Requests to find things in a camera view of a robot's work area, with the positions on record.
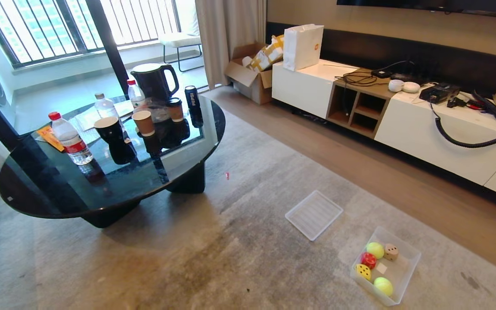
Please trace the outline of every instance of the wooden dice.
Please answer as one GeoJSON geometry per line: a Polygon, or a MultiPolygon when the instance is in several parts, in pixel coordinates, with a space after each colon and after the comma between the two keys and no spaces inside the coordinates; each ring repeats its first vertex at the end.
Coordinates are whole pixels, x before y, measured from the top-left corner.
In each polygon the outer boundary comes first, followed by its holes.
{"type": "Polygon", "coordinates": [[[397,256],[399,255],[399,250],[395,245],[392,245],[391,243],[387,243],[384,246],[384,258],[390,261],[394,261],[397,259],[397,256]]]}

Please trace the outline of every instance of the black electric kettle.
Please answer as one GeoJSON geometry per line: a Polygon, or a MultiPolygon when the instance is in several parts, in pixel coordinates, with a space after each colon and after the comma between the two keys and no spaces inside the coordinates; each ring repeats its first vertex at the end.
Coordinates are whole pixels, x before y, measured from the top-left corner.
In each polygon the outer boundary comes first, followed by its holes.
{"type": "Polygon", "coordinates": [[[167,63],[144,63],[136,65],[131,75],[136,79],[137,84],[143,90],[146,98],[168,100],[179,90],[177,75],[171,65],[167,63]],[[175,87],[170,90],[164,72],[169,70],[174,78],[175,87]]]}

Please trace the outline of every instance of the tv stand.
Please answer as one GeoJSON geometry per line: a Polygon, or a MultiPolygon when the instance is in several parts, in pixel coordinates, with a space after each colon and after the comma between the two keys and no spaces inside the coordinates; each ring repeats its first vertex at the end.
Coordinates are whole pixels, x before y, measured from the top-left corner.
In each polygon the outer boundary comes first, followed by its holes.
{"type": "MultiPolygon", "coordinates": [[[[346,85],[335,78],[353,71],[349,65],[323,59],[295,72],[276,63],[272,97],[496,191],[496,145],[466,149],[449,143],[439,134],[429,103],[419,99],[419,93],[393,93],[387,85],[346,85]]],[[[496,137],[492,115],[450,109],[446,102],[434,108],[457,140],[480,143],[496,137]]]]}

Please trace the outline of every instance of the yellow dice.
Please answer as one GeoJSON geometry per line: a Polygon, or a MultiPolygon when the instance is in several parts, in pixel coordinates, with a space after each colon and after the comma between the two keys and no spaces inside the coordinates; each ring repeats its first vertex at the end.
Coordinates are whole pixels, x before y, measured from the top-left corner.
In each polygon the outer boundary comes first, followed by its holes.
{"type": "Polygon", "coordinates": [[[367,266],[363,265],[362,263],[358,263],[355,266],[355,270],[366,280],[370,281],[370,268],[367,266]]]}

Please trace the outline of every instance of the television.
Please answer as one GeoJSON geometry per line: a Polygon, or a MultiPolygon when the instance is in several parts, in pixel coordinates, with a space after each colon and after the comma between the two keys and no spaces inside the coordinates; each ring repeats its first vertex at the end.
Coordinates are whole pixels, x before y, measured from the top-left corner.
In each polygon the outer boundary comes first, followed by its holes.
{"type": "Polygon", "coordinates": [[[337,0],[339,6],[385,6],[388,8],[463,12],[496,17],[496,0],[337,0]]]}

